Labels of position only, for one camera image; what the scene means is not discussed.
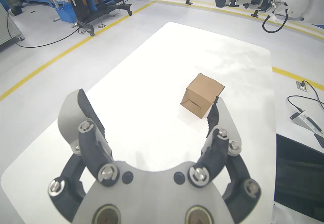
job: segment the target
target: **metal shelf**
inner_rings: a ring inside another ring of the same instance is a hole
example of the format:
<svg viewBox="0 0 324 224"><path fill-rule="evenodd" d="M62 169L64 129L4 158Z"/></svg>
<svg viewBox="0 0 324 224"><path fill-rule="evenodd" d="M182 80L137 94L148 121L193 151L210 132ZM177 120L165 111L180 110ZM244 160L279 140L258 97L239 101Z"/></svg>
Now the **metal shelf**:
<svg viewBox="0 0 324 224"><path fill-rule="evenodd" d="M47 0L26 0L26 1L28 1L28 2L48 3ZM57 0L57 3L58 3L58 4L63 4L63 3L69 3L69 2L64 2L64 1L59 1L59 0Z"/></svg>

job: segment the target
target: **wire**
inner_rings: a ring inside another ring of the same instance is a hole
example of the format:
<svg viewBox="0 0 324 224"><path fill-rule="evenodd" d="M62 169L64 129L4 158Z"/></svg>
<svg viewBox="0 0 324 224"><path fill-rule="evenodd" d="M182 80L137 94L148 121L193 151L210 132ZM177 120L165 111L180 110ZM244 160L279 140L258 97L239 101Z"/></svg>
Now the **wire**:
<svg viewBox="0 0 324 224"><path fill-rule="evenodd" d="M313 99L313 98L309 98L309 97L305 97L305 96L300 96L300 95L291 95L291 96L289 96L289 97L287 98L287 100L289 101L289 103L290 103L291 105L295 106L296 108L297 108L297 106L294 105L294 104L292 104L291 101L289 100L289 98L292 98L292 97L300 97L300 98L304 98L304 99L311 99L311 100L314 100L314 101L319 102L320 104L324 104L324 102L322 102L322 101L318 101L317 99Z"/></svg>
<svg viewBox="0 0 324 224"><path fill-rule="evenodd" d="M267 33L269 33L269 34L274 34L274 33L276 33L276 32L279 32L279 31L284 27L284 25L286 24L286 22L287 22L287 20L288 20L288 10L286 9L286 18L285 18L283 24L282 24L282 25L281 25L277 30L275 30L275 31L268 31L268 30L264 27L265 23L267 22L267 20L269 20L269 18L270 18L270 15L268 15L268 16L266 17L266 19L264 20L264 22L263 22L263 24L262 24L262 29L263 29L264 31L266 31Z"/></svg>
<svg viewBox="0 0 324 224"><path fill-rule="evenodd" d="M58 41L55 41L55 42L52 42L52 43L48 43L48 44L45 44L45 45L41 45L41 46L37 46L37 47L24 47L24 46L21 46L20 44L16 43L18 46L22 47L22 48L27 48L27 49L34 49L34 48L41 48L41 47L45 47L45 46L49 46L49 45L52 45L54 43L57 43L57 42L60 42L62 40L64 40L65 38L68 38L69 36L71 36L72 34L74 34L76 31L78 31L80 28L77 28L73 33L69 34L68 36L58 40ZM10 35L11 38L13 38L11 36L11 33L9 32L9 12L7 13L7 30L8 30L8 34Z"/></svg>
<svg viewBox="0 0 324 224"><path fill-rule="evenodd" d="M309 82L307 82L306 80L303 80L303 81L302 81L302 84L303 84L303 83L307 83L307 84L309 84L310 87L314 90L315 95L316 95L316 98L317 98L317 101L318 101L318 103L320 104L320 106L322 107L322 109L324 110L324 107L323 107L323 105L322 105L323 102L321 102L321 101L319 100L319 96L318 96L318 94L317 94L315 88L313 88L313 86L312 86Z"/></svg>
<svg viewBox="0 0 324 224"><path fill-rule="evenodd" d="M316 98L317 98L317 99L313 99L313 98L309 98L309 97L305 97L305 96L300 96L300 95L292 95L292 96L289 96L289 97L287 98L288 102L289 102L292 106L296 107L297 110L299 110L299 111L302 113L303 110L302 110L301 108L297 107L295 104L293 104L293 103L289 100L289 98L291 98L291 97L300 97L300 98L304 98L304 99L311 99L311 100L315 100L315 101L317 101L317 102L320 104L320 106L322 107L322 109L324 110L324 107L323 107L324 102L322 102L322 101L319 100L319 96L318 96L316 90L314 89L314 87L313 87L309 82L307 82L306 80L303 80L303 81L302 81L302 86L305 85L305 83L307 83L307 84L309 84L309 85L311 86L311 88L314 90L314 92L315 92L315 94L316 94Z"/></svg>

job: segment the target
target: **white floor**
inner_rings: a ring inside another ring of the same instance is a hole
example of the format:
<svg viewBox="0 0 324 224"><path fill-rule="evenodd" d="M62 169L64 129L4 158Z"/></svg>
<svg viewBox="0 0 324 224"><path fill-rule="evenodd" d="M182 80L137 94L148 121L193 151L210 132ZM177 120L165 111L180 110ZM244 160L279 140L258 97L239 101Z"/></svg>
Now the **white floor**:
<svg viewBox="0 0 324 224"><path fill-rule="evenodd" d="M149 3L149 0L129 2L133 4L132 10L135 11ZM75 30L66 22L53 23L52 19L57 14L48 6L30 5L23 11L21 15L13 18L26 37L20 42L23 46L49 43ZM121 11L120 14L102 21L109 25L126 14L126 11ZM68 93L77 88L89 90L167 22L193 26L264 47L271 52L274 67L324 85L323 41L288 29L282 29L276 34L267 34L262 30L260 22L225 13L155 3L95 36L41 71L0 102L0 175L57 118L60 106ZM0 46L0 94L86 37L76 33L59 43L38 49L21 48L12 42ZM289 117L295 109L287 104L285 98L288 95L304 93L296 89L293 79L274 74L274 81L277 116ZM323 91L318 92L324 99ZM296 100L296 103L314 110L312 118L324 127L321 115L323 112L315 101ZM48 147L54 146L49 141ZM28 175L20 175L17 172L17 176L22 178L23 184L23 177ZM3 223L23 223L1 188L0 217Z"/></svg>

